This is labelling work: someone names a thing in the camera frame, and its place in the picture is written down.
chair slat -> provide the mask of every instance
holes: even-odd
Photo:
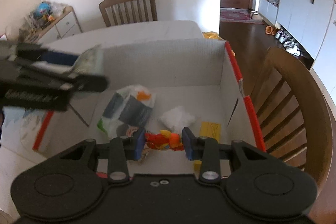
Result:
[[[127,19],[127,23],[131,23],[130,17],[129,17],[129,13],[128,13],[128,8],[127,8],[127,3],[124,2],[124,7],[125,7],[125,14],[126,14],[126,19]]]
[[[137,23],[137,17],[135,15],[135,9],[134,9],[134,5],[133,5],[133,1],[131,1],[131,10],[132,10],[132,16],[133,16],[133,22]]]
[[[138,12],[139,12],[140,22],[143,22],[143,20],[142,20],[141,6],[140,6],[140,0],[136,0],[136,3],[137,3],[137,6],[138,6]]]
[[[297,166],[296,168],[299,168],[301,171],[304,171],[306,167],[306,164],[302,164],[300,166]]]
[[[117,20],[117,16],[116,16],[116,12],[114,11],[114,7],[111,7],[112,10],[112,15],[113,15],[113,21],[114,21],[114,25],[118,25],[118,20]]]
[[[272,145],[270,148],[267,149],[267,153],[272,153],[275,150],[283,147],[285,144],[290,142],[293,138],[295,138],[297,135],[299,135],[302,131],[305,129],[305,124],[300,125],[297,129],[292,131],[290,134],[288,134],[286,137],[282,138],[280,141]]]
[[[299,113],[300,111],[300,107],[295,108],[295,110],[293,110],[286,118],[284,118],[275,128],[273,128],[265,137],[264,137],[264,141],[267,142],[268,140],[270,140],[270,138],[272,138],[273,136],[275,136],[281,129],[283,129],[285,127],[285,125],[287,125],[291,119],[294,118],[294,116]]]
[[[283,160],[284,162],[291,160],[292,158],[296,157],[298,154],[302,153],[304,150],[307,149],[307,143],[300,145],[298,148],[288,152],[287,154],[281,156],[279,159]]]
[[[149,21],[146,0],[143,0],[143,7],[144,7],[144,10],[145,10],[146,21]]]
[[[121,8],[120,8],[120,4],[119,3],[118,3],[118,11],[119,11],[119,17],[120,17],[121,24],[125,24],[124,17],[123,17],[123,14],[121,12]]]
[[[267,126],[288,104],[290,99],[292,99],[294,93],[291,90],[286,97],[276,106],[276,108],[266,117],[265,120],[260,125],[260,128],[263,129],[265,126]]]
[[[279,90],[282,88],[282,86],[284,85],[284,83],[285,83],[285,80],[283,78],[281,78],[280,81],[277,83],[277,85],[274,87],[274,89],[271,91],[271,93],[269,94],[269,96],[263,102],[262,106],[258,109],[258,111],[257,111],[257,116],[258,117],[261,114],[263,114],[263,112],[265,111],[265,109],[267,108],[267,106],[269,105],[269,103],[278,94]]]

plush toy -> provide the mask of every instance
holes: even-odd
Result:
[[[155,150],[174,151],[184,150],[181,137],[176,133],[171,133],[168,130],[160,130],[160,134],[145,133],[146,144],[149,148]]]

rug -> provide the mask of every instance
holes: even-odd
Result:
[[[240,10],[240,9],[232,10],[221,8],[220,20],[225,22],[264,24],[262,20],[251,19],[248,10]]]

red tape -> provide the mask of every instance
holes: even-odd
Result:
[[[236,77],[236,80],[237,80],[237,83],[239,83],[239,81],[243,78],[243,75],[242,73],[240,72],[240,69],[239,69],[239,66],[238,66],[238,63],[237,63],[237,60],[236,58],[233,56],[233,53],[232,53],[232,49],[231,49],[231,46],[230,46],[230,43],[228,41],[225,42],[225,49],[229,55],[229,60],[231,62],[231,66],[233,68],[233,72],[235,74],[235,77]]]
[[[33,150],[39,150],[41,142],[42,142],[42,139],[43,139],[43,136],[44,136],[44,133],[47,130],[47,127],[48,127],[48,125],[50,123],[50,120],[53,117],[53,115],[54,115],[53,111],[48,111],[47,112],[47,115],[46,115],[46,117],[43,120],[41,128],[40,128],[39,132],[36,135],[35,142],[34,142],[34,145],[33,145]]]
[[[252,131],[253,131],[253,135],[254,135],[254,139],[255,139],[255,144],[256,144],[257,148],[259,148],[261,151],[266,152],[263,133],[261,131],[260,124],[259,124],[259,121],[258,121],[258,117],[257,117],[257,114],[255,113],[251,97],[246,96],[244,98],[244,103],[245,103],[247,114],[248,114],[249,119],[250,119]]]

yellow tag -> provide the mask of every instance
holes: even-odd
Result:
[[[214,138],[219,142],[221,137],[222,125],[215,122],[202,122],[201,130],[199,131],[199,136]],[[199,171],[201,168],[201,161],[194,161],[194,170]]]

